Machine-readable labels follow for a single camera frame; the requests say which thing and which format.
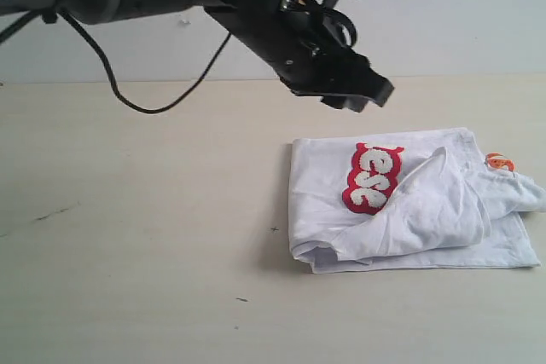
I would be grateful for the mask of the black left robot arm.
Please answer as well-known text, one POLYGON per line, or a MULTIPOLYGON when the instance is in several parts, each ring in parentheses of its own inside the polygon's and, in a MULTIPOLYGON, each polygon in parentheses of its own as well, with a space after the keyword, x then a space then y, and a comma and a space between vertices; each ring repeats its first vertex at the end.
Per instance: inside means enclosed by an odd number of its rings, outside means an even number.
POLYGON ((383 106, 392 83, 354 49, 357 29, 336 9, 339 0, 1 0, 14 36, 36 19, 65 20, 79 35, 88 25, 173 14, 201 7, 264 61, 296 96, 317 97, 335 109, 383 106))

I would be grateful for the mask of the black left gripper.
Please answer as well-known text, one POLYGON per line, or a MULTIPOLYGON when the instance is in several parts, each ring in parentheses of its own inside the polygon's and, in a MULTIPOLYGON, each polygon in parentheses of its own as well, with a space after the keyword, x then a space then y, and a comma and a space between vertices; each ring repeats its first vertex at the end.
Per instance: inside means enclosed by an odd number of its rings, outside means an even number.
POLYGON ((220 0, 206 12, 301 97, 361 113, 384 107, 393 84, 353 49, 357 30, 323 0, 220 0))

